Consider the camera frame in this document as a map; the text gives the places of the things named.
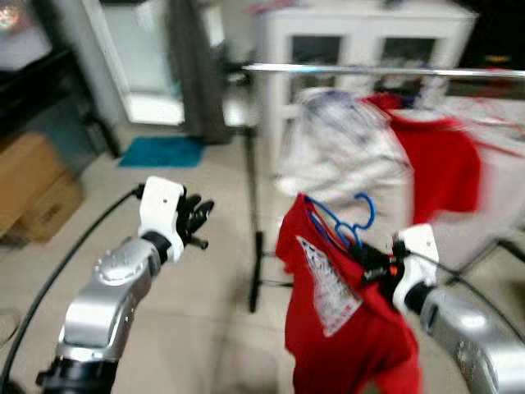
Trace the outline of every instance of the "gray curtain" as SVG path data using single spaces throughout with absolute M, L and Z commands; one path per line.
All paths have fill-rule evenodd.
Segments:
M 196 1 L 169 0 L 167 27 L 171 64 L 182 91 L 185 131 L 207 144 L 229 142 L 220 73 Z

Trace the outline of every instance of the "hanging clothes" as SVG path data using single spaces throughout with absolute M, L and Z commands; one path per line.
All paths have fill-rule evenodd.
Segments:
M 362 287 L 363 268 L 323 236 L 298 195 L 281 226 L 276 254 L 294 275 L 285 345 L 295 357 L 298 394 L 422 392 L 418 344 L 377 285 Z
M 390 117 L 390 127 L 414 169 L 413 224 L 431 221 L 441 210 L 477 209 L 482 162 L 464 126 L 453 117 L 418 121 L 395 112 L 402 107 L 393 94 L 366 98 Z
M 328 203 L 343 220 L 364 219 L 366 204 L 353 202 L 366 191 L 378 218 L 364 240 L 386 252 L 392 235 L 412 219 L 412 168 L 387 117 L 344 90 L 306 89 L 299 117 L 283 138 L 276 186 Z

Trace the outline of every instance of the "cardboard box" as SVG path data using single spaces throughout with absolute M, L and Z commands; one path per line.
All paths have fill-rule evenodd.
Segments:
M 13 230 L 29 241 L 47 242 L 58 233 L 83 199 L 80 183 L 64 174 L 25 211 Z
M 62 174 L 53 146 L 43 136 L 28 132 L 0 141 L 0 236 Z

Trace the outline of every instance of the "metal rack pole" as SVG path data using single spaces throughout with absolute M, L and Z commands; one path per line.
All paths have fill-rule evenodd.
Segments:
M 373 66 L 309 66 L 303 64 L 255 63 L 243 67 L 246 71 L 286 74 L 325 74 L 356 76 L 440 76 L 453 79 L 506 79 L 525 80 L 525 71 L 482 70 L 468 68 L 389 68 Z

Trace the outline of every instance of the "blue mat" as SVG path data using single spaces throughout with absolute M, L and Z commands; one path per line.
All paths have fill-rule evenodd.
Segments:
M 197 167 L 204 145 L 185 137 L 139 137 L 133 141 L 120 167 Z

